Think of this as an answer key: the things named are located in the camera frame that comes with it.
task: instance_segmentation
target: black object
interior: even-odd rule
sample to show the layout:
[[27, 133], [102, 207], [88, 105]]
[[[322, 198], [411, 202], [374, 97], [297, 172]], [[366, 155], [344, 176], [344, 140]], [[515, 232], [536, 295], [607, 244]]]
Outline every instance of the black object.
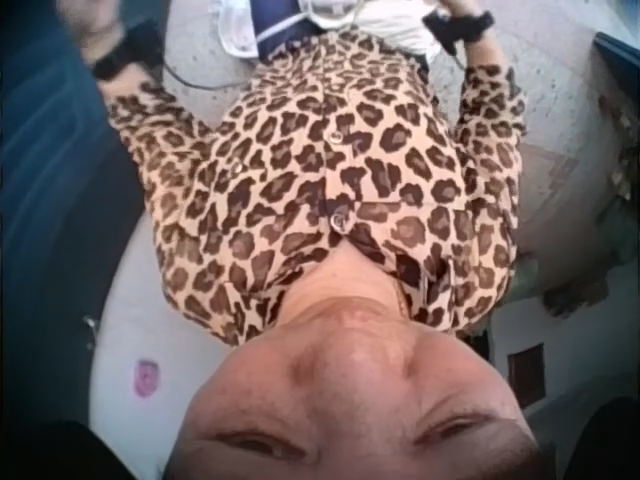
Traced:
[[128, 30], [124, 39], [93, 66], [93, 76], [111, 80], [127, 65], [141, 63], [149, 71], [164, 65], [162, 38], [151, 20]]
[[639, 478], [638, 399], [619, 397], [600, 408], [585, 426], [564, 480]]
[[640, 103], [640, 50], [605, 33], [598, 32], [593, 43], [618, 82], [635, 103]]
[[475, 43], [482, 38], [482, 34], [495, 24], [491, 12], [484, 12], [479, 17], [464, 15], [462, 17], [445, 17], [434, 10], [422, 19], [433, 36], [442, 44], [442, 48], [455, 57], [457, 55], [455, 43], [462, 40], [465, 43]]
[[120, 459], [77, 422], [53, 423], [34, 430], [11, 453], [5, 466], [14, 478], [135, 480]]

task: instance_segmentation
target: navy blue fabric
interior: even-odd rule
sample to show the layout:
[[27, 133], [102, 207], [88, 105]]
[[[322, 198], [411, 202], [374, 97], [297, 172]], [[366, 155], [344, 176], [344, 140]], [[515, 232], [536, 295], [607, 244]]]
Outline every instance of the navy blue fabric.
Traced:
[[[251, 17], [256, 37], [273, 25], [298, 13], [300, 13], [298, 0], [251, 0]], [[260, 42], [258, 55], [260, 60], [264, 61], [282, 44], [321, 33], [322, 29], [315, 23], [302, 20]]]

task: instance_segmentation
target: black wristwatch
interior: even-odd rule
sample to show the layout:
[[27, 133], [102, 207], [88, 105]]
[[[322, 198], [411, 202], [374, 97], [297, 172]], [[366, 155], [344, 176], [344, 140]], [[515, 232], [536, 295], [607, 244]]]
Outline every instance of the black wristwatch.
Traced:
[[164, 64], [162, 38], [150, 20], [127, 30], [122, 41], [98, 60], [91, 71], [98, 80], [111, 80], [132, 63], [142, 64], [149, 72]]
[[465, 43], [475, 43], [482, 38], [482, 34], [495, 24], [491, 12], [484, 12], [480, 16], [464, 15], [462, 17], [443, 17], [437, 10], [422, 19], [422, 23], [433, 33], [445, 51], [456, 55], [455, 43], [462, 40]]

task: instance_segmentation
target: window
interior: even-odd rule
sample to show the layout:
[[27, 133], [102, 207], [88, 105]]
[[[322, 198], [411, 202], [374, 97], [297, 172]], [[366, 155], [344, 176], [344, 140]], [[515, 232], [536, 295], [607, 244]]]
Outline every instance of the window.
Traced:
[[509, 384], [520, 408], [526, 408], [546, 396], [543, 344], [509, 355]]

